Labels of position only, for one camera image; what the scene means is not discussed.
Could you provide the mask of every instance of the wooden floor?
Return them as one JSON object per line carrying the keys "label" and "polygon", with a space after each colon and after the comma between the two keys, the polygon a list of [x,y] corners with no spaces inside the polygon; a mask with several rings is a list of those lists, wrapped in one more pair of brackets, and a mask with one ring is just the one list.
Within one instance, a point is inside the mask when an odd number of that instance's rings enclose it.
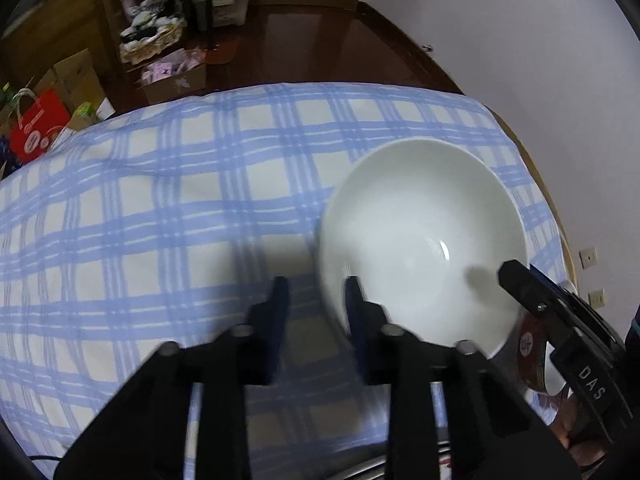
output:
{"label": "wooden floor", "polygon": [[[233,61],[207,67],[206,95],[266,83],[348,81],[460,92],[449,77],[393,25],[370,9],[251,7]],[[124,79],[104,81],[117,113],[146,105]]]}

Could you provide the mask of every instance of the red paper bag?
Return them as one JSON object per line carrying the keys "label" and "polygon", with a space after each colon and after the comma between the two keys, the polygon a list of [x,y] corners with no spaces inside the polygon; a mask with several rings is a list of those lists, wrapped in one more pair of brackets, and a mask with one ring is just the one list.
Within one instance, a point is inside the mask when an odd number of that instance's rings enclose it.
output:
{"label": "red paper bag", "polygon": [[47,151],[51,137],[60,133],[71,117],[53,89],[47,90],[40,97],[36,97],[31,91],[23,92],[23,95],[28,95],[35,102],[24,115],[20,113],[18,103],[18,124],[9,137],[9,148],[21,163],[26,164]]}

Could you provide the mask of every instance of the wall socket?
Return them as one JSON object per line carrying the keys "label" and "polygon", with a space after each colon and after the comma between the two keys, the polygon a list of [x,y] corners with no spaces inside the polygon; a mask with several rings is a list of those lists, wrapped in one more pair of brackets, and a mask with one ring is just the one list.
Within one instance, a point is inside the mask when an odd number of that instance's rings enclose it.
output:
{"label": "wall socket", "polygon": [[580,254],[580,264],[583,269],[588,269],[598,263],[598,255],[596,254],[595,247],[587,247],[579,251],[578,254]]}
{"label": "wall socket", "polygon": [[602,308],[603,306],[605,306],[603,288],[592,290],[589,293],[589,305],[591,305],[591,308],[593,309]]}

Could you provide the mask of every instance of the blue and white plaid cloth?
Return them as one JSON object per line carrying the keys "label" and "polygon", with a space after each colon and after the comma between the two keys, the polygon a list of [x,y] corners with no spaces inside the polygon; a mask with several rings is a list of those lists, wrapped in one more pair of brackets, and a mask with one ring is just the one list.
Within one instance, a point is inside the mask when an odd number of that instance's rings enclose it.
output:
{"label": "blue and white plaid cloth", "polygon": [[[276,383],[248,396],[254,476],[320,479],[337,452],[382,442],[386,391],[361,384],[313,260],[334,185],[406,137],[482,159],[520,209],[532,263],[565,279],[516,147],[459,95],[326,83],[185,98],[94,126],[3,181],[0,415],[24,450],[63,455],[159,342],[212,339],[276,274],[292,305]],[[186,455],[192,472],[193,435]]]}

